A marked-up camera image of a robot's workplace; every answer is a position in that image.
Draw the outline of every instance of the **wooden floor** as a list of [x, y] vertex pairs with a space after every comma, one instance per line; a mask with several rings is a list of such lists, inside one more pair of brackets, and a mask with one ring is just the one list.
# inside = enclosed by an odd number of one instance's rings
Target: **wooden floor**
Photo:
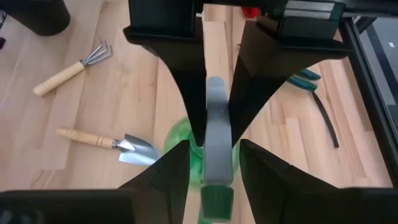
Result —
[[[39, 37], [8, 17], [0, 36], [0, 190], [116, 188], [145, 167], [118, 162], [118, 153], [70, 142], [58, 127], [113, 138], [138, 136], [162, 149], [171, 126], [186, 115], [164, 63], [127, 43], [126, 0], [65, 0], [72, 22], [61, 34]], [[238, 7], [206, 6], [208, 76], [231, 83], [244, 19]], [[32, 88], [80, 59], [98, 44], [114, 56], [39, 98]], [[337, 187], [391, 187], [374, 132], [344, 60], [310, 68], [322, 75], [317, 93], [335, 126], [334, 149], [311, 95], [290, 84], [270, 99], [244, 137]], [[254, 223], [239, 172], [232, 223]], [[195, 223], [197, 192], [187, 199], [185, 223]]]

